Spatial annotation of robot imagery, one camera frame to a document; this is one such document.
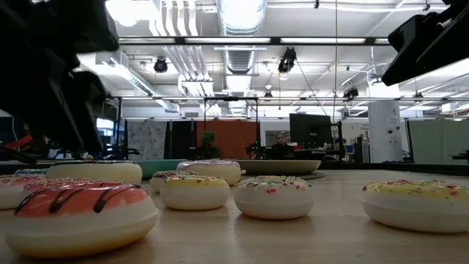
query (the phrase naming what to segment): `plate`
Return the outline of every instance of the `plate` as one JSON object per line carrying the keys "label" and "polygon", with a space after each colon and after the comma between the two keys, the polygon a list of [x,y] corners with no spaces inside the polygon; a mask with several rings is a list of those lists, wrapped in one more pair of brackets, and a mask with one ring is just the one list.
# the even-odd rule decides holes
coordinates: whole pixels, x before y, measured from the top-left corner
{"label": "plate", "polygon": [[247,175],[310,175],[321,161],[237,160]]}

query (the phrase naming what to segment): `air duct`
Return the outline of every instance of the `air duct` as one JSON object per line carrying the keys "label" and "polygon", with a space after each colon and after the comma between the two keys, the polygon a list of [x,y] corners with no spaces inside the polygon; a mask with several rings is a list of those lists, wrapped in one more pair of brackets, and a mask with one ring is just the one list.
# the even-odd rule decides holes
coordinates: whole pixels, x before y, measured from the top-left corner
{"label": "air duct", "polygon": [[[259,36],[265,20],[267,0],[217,0],[218,25],[221,35],[230,37]],[[254,71],[256,51],[224,51],[226,72],[237,76],[227,76],[228,89],[247,92]],[[235,110],[236,103],[230,103]]]}

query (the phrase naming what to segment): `desk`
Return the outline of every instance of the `desk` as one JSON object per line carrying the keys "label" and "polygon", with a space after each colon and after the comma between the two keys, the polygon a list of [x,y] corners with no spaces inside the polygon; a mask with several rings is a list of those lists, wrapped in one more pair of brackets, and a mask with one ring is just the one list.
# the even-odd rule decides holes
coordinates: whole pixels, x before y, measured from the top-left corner
{"label": "desk", "polygon": [[[434,235],[386,227],[368,218],[360,204],[361,188],[379,179],[439,179],[469,185],[469,177],[373,170],[325,170],[309,181],[314,207],[303,218],[263,221],[244,216],[232,198],[216,210],[165,209],[150,234],[132,246],[74,261],[75,264],[424,264],[467,263],[469,234]],[[11,218],[0,211],[0,228]],[[19,257],[0,240],[2,264],[48,263]]]}

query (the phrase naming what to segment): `person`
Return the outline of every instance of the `person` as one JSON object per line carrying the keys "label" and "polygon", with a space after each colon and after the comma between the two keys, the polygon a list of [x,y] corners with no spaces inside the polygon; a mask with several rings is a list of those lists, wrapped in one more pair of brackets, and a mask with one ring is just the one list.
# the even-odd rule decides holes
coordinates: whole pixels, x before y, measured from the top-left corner
{"label": "person", "polygon": [[284,159],[286,155],[293,154],[293,147],[287,144],[287,138],[283,133],[277,135],[277,143],[272,145],[270,156],[272,159]]}

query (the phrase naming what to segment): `curtain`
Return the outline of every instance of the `curtain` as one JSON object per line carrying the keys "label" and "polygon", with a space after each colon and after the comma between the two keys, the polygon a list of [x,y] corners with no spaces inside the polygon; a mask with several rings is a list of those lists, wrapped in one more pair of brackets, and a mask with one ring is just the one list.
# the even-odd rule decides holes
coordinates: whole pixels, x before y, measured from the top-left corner
{"label": "curtain", "polygon": [[166,126],[166,143],[164,158],[192,159],[195,150],[190,147],[197,146],[196,124],[194,121],[173,121]]}
{"label": "curtain", "polygon": [[128,147],[140,152],[140,155],[129,155],[129,158],[136,161],[164,158],[166,122],[128,121],[127,130]]}
{"label": "curtain", "polygon": [[[197,145],[202,145],[204,122],[197,122]],[[220,158],[249,158],[246,147],[256,141],[256,123],[234,120],[207,121],[207,131],[215,131],[215,147],[220,150]]]}

